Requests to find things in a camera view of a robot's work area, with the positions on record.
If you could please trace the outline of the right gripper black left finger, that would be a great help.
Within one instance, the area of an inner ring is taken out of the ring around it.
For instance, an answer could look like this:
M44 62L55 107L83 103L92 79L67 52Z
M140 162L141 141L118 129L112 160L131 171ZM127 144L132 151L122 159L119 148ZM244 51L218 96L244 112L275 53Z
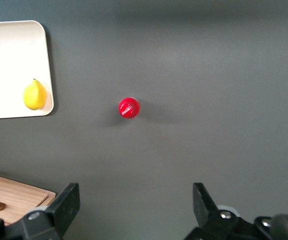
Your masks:
M62 240L80 209L78 183L70 183L45 209L36 208L6 227L7 240Z

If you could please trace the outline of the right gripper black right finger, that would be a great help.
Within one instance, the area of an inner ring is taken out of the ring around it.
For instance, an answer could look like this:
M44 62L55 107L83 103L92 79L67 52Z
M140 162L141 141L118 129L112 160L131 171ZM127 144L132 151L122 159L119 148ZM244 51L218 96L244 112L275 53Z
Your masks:
M243 220L232 208L217 207L206 187L194 183L193 212L198 226L186 240L253 240L253 225Z

